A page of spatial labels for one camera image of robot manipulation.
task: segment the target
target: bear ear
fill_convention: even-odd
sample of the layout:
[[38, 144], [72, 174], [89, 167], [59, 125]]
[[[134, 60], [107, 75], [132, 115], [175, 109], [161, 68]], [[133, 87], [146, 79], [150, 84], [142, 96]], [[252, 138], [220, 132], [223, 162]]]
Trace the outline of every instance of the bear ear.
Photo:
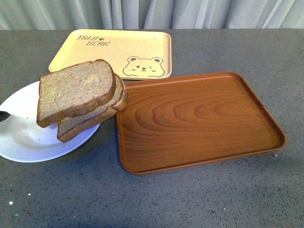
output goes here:
[[161, 64], [163, 62], [163, 59], [158, 58], [158, 57], [154, 57], [152, 60], [155, 62], [158, 62], [159, 64]]
[[131, 56], [131, 57], [128, 57], [128, 62], [132, 62], [137, 59], [139, 59], [137, 56]]

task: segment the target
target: tray rim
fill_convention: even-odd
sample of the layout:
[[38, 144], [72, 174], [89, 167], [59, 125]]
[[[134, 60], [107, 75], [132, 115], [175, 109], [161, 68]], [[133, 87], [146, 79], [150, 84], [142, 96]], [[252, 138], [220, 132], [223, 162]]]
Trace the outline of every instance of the tray rim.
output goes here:
[[[138, 31], [138, 30], [121, 30], [121, 29], [86, 29], [86, 28], [81, 28], [81, 29], [76, 29], [74, 31], [72, 31], [68, 36], [67, 38], [65, 39], [65, 41], [63, 42], [63, 44], [61, 45], [61, 47], [59, 48], [58, 52], [55, 54], [55, 56], [53, 57], [52, 61], [50, 62], [50, 64], [48, 65], [48, 70], [49, 72], [55, 72], [55, 71], [58, 71], [58, 70], [53, 70], [52, 67], [54, 65], [54, 62], [56, 61], [57, 58], [59, 58], [58, 56], [60, 56], [60, 53], [63, 51], [63, 48], [64, 48], [64, 45], [65, 43], [68, 41], [68, 39], [71, 37], [71, 36], [74, 36], [75, 34], [79, 33], [79, 32], [88, 32], [88, 31], [92, 31], [92, 32], [101, 32], [101, 31], [104, 31], [104, 32], [109, 32], [109, 33], [116, 33], [116, 32], [123, 32], [123, 33], [126, 33], [126, 32], [132, 32], [132, 33], [137, 33], [137, 34], [145, 34], [145, 33], [156, 33], [156, 34], [163, 34], [165, 37], [167, 37], [168, 39], [168, 43], [169, 43], [169, 47], [170, 47], [170, 51], [168, 52], [168, 61], [169, 61], [169, 64], [170, 64], [170, 67], [168, 68], [168, 73], [167, 75], [161, 77], [160, 79], [163, 79], [163, 78], [168, 78], [171, 76], [172, 74], [172, 38], [170, 36], [169, 33], [166, 33], [166, 32], [162, 32], [162, 31], [154, 31], [154, 30], [151, 30], [151, 31]], [[131, 78], [131, 77], [124, 77], [124, 76], [120, 76], [120, 78], [122, 79], [125, 79], [125, 80], [157, 80], [159, 78]]]
[[193, 167], [193, 166], [197, 166], [197, 165], [215, 163], [215, 162], [219, 162], [219, 161], [227, 161], [227, 160], [232, 160], [232, 159], [236, 159], [236, 158], [250, 157], [250, 156], [254, 156], [254, 155], [259, 155], [259, 154], [265, 154], [265, 153], [268, 153], [268, 152], [278, 151], [278, 150], [284, 148], [286, 143], [287, 143], [286, 134], [284, 133], [284, 131], [282, 130], [280, 125], [272, 117], [270, 112], [266, 109], [265, 105], [260, 101], [260, 99], [258, 98], [256, 93], [252, 90], [252, 88], [249, 86], [249, 84], [238, 73], [235, 73], [233, 71], [222, 71], [222, 72], [207, 73], [207, 74], [195, 74], [195, 75], [187, 75], [187, 76], [176, 76], [176, 77], [170, 77], [170, 78], [164, 78], [164, 79], [155, 79], [155, 80], [150, 80], [148, 83], [144, 82], [144, 81], [137, 81], [137, 82], [127, 82], [125, 84], [126, 84], [126, 86], [130, 86], [132, 88], [134, 88], [134, 87], [135, 88], [137, 88], [137, 87], [143, 88], [143, 87], [151, 86], [151, 84], [152, 85], [153, 84], [158, 85], [160, 82], [163, 83], [164, 80], [166, 80], [167, 83], [170, 84], [170, 83], [175, 82], [175, 81], [177, 81], [176, 83], [182, 82], [183, 80], [185, 80], [189, 77], [193, 77], [192, 80], [197, 80], [196, 79], [197, 77], [206, 77], [206, 79], [207, 79], [207, 78], [214, 77], [216, 75], [221, 75], [221, 74], [225, 74], [224, 76], [233, 76], [233, 77], [236, 77], [238, 80], [241, 80], [241, 83], [243, 83], [249, 89], [251, 95], [256, 99], [256, 101], [259, 103], [261, 108], [268, 115], [268, 118], [275, 125], [278, 132], [282, 135], [282, 142], [283, 143], [281, 143], [277, 148], [264, 149], [264, 150], [259, 150], [259, 151], [255, 151], [255, 152], [250, 152], [250, 153], [233, 154], [233, 155], [229, 155], [229, 156], [223, 156], [223, 157], [218, 157], [218, 158], [213, 158], [213, 159], [208, 159], [208, 160], [203, 160], [203, 161], [197, 161], [197, 162], [184, 163], [184, 164], [180, 164], [180, 165], [166, 166], [166, 167], [161, 167], [161, 168], [156, 168], [156, 169], [149, 169], [149, 170], [143, 170], [143, 171], [133, 171], [130, 168], [128, 168], [128, 166], [122, 160], [122, 152], [121, 152], [121, 144], [120, 144], [120, 141], [121, 141], [121, 133], [120, 132], [121, 132], [121, 130], [120, 130], [119, 124], [118, 124], [118, 122], [121, 121], [121, 115], [120, 115], [120, 113], [117, 113], [116, 114], [116, 119], [117, 119], [117, 129], [118, 129], [119, 155], [120, 155], [121, 165], [123, 166], [123, 168], [127, 172], [129, 172], [131, 174], [134, 174], [134, 175], [146, 175], [146, 174], [159, 173], [159, 172], [163, 172], [163, 171], [171, 171], [171, 170], [176, 170], [176, 169]]

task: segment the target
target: bread crust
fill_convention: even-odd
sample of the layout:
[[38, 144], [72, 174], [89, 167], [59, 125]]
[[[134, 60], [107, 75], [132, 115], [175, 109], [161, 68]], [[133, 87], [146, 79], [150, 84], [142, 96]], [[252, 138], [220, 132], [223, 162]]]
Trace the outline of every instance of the bread crust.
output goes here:
[[98, 114], [78, 125], [76, 125], [75, 127], [69, 129], [68, 131], [62, 133], [61, 135], [57, 134], [57, 139], [62, 141], [62, 142], [67, 142], [71, 139], [73, 139], [75, 136], [77, 136], [78, 134], [80, 134], [81, 132], [94, 127], [97, 124], [102, 123], [103, 121], [109, 119], [110, 117], [114, 116], [116, 114], [117, 111], [121, 111], [126, 107], [127, 104], [127, 89], [125, 87], [124, 82], [122, 81], [122, 79], [120, 77], [118, 77], [120, 80], [120, 83], [122, 83], [123, 85], [123, 91], [121, 93], [121, 96], [119, 98], [119, 100], [116, 102], [116, 104], [108, 107], [104, 112], [102, 112], [101, 114]]
[[[103, 59], [97, 59], [95, 61], [88, 61], [88, 62], [94, 63], [94, 62], [98, 62], [98, 61], [104, 61], [104, 62], [106, 62]], [[40, 100], [39, 100], [36, 123], [40, 127], [45, 128], [45, 127], [47, 127], [47, 126], [49, 126], [51, 124], [59, 123], [61, 120], [63, 120], [66, 117], [75, 117], [75, 116], [79, 116], [79, 115], [84, 115], [84, 114], [86, 114], [88, 112], [91, 112], [91, 111], [95, 110], [95, 108], [106, 104], [113, 97], [113, 95], [115, 93], [115, 89], [116, 89], [115, 74], [113, 72], [113, 69], [112, 69], [111, 65], [108, 62], [106, 62], [106, 63], [109, 65], [109, 67], [110, 67], [110, 69], [112, 71], [112, 85], [111, 85], [111, 88], [110, 88], [110, 90], [109, 90], [108, 93], [106, 93], [106, 94], [104, 94], [104, 95], [102, 95], [102, 96], [100, 96], [100, 97], [98, 97], [98, 98], [96, 98], [96, 99], [94, 99], [94, 100], [92, 100], [90, 102], [87, 102], [87, 103], [84, 103], [84, 104], [81, 104], [81, 105], [75, 105], [75, 106], [69, 107], [69, 108], [67, 108], [65, 110], [62, 110], [62, 111], [60, 111], [58, 113], [55, 113], [55, 114], [53, 114], [51, 116], [48, 116], [48, 117], [44, 118], [44, 119], [40, 118], [40, 113], [39, 113]], [[66, 68], [64, 68], [62, 70], [65, 70], [67, 68], [71, 68], [71, 67], [74, 67], [74, 66], [77, 66], [77, 65], [79, 65], [79, 64], [76, 64], [76, 65], [73, 65], [73, 66], [68, 66], [68, 67], [66, 67]], [[41, 77], [39, 77], [39, 80], [42, 77], [49, 76], [49, 75], [51, 75], [53, 73], [55, 73], [55, 72], [52, 72], [52, 73], [49, 73], [49, 74], [46, 74], [46, 75], [42, 75]], [[41, 83], [39, 83], [39, 96], [40, 96], [41, 90], [42, 90], [41, 87], [42, 87], [42, 85], [41, 85]]]

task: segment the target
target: bread slice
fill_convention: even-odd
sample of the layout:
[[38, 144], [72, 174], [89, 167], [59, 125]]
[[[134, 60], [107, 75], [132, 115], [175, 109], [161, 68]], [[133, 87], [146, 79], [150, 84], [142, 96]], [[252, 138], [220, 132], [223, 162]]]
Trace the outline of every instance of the bread slice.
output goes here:
[[102, 123], [115, 115], [117, 111], [125, 108], [127, 103], [127, 89], [118, 75], [115, 75], [115, 78], [116, 91], [108, 103], [85, 115], [69, 118], [58, 124], [57, 138], [60, 141], [65, 143], [71, 140], [82, 131]]
[[37, 124], [41, 127], [93, 111], [106, 104], [116, 88], [111, 66], [101, 59], [43, 75], [39, 80]]

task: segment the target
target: gray countertop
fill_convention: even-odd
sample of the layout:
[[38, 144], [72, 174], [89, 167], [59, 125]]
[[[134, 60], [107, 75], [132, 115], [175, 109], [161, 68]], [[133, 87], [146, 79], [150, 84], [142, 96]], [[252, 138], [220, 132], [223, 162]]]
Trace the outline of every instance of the gray countertop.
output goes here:
[[[0, 227], [304, 227], [304, 30], [162, 31], [172, 37], [171, 76], [242, 75], [285, 148], [135, 176], [120, 164], [112, 117], [60, 158], [0, 157]], [[70, 32], [0, 31], [0, 104], [48, 73]]]

